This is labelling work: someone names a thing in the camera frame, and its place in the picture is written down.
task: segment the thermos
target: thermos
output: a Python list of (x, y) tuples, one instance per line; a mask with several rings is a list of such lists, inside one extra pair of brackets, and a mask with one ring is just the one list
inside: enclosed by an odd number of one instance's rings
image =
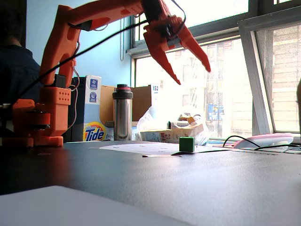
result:
[(119, 84), (113, 92), (114, 140), (132, 140), (133, 93), (126, 84)]

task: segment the dark shirt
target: dark shirt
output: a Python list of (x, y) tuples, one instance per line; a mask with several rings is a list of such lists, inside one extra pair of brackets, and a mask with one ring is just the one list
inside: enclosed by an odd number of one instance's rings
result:
[[(0, 104), (11, 103), (27, 86), (39, 77), (40, 66), (32, 52), (16, 45), (0, 48)], [(31, 88), (22, 99), (39, 101), (41, 83)]]

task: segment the white paper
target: white paper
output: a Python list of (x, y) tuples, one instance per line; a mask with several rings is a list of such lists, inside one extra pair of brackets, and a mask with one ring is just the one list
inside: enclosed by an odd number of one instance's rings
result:
[[(164, 155), (164, 154), (174, 154), (179, 152), (178, 144), (169, 143), (146, 143), (146, 144), (128, 144), (128, 145), (111, 145), (106, 147), (100, 147), (99, 149), (107, 149), (121, 152), (132, 152), (139, 154), (149, 154), (149, 155)], [(194, 151), (208, 152), (215, 150), (229, 150), (228, 148), (220, 147), (206, 147), (206, 146), (195, 146)]]
[(1, 226), (187, 226), (97, 195), (52, 186), (0, 196)]

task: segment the small green block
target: small green block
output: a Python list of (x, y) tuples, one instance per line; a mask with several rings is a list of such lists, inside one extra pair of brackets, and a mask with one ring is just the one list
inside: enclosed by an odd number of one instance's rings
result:
[(180, 137), (180, 152), (194, 152), (194, 137)]

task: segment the orange robotic arm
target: orange robotic arm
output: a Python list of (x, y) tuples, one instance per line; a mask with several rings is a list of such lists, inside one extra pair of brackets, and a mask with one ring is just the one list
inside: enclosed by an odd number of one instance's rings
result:
[[(71, 103), (71, 90), (68, 87), (75, 63), (67, 59), (74, 56), (80, 30), (91, 31), (142, 12), (149, 23), (145, 26), (144, 37), (150, 54), (178, 84), (180, 81), (165, 54), (165, 51), (174, 47), (168, 46), (169, 40), (179, 38), (181, 44), (210, 71), (206, 54), (182, 19), (170, 15), (163, 0), (98, 0), (75, 9), (60, 5), (42, 59), (40, 75), (43, 75), (41, 82), (45, 87), (40, 90), (40, 103), (19, 99), (13, 105), (16, 137), (3, 139), (2, 144), (62, 146), (61, 135), (68, 128), (68, 105)], [(55, 75), (55, 71), (46, 73), (63, 61), (66, 63), (60, 66), (59, 75)]]
[[(165, 51), (174, 47), (167, 45), (172, 35), (179, 37), (181, 44), (195, 54), (210, 71), (206, 54), (187, 27), (183, 26), (182, 19), (170, 15), (163, 0), (98, 0), (75, 9), (62, 5), (58, 7), (55, 24), (45, 47), (40, 75), (74, 54), (80, 30), (91, 31), (126, 16), (143, 12), (150, 24), (145, 27), (147, 32), (144, 34), (150, 54), (178, 84), (180, 82), (165, 55)], [(71, 84), (73, 65), (74, 62), (70, 61), (59, 70), (59, 74), (66, 77), (66, 88)], [(55, 72), (52, 72), (42, 83), (51, 85), (54, 78)]]

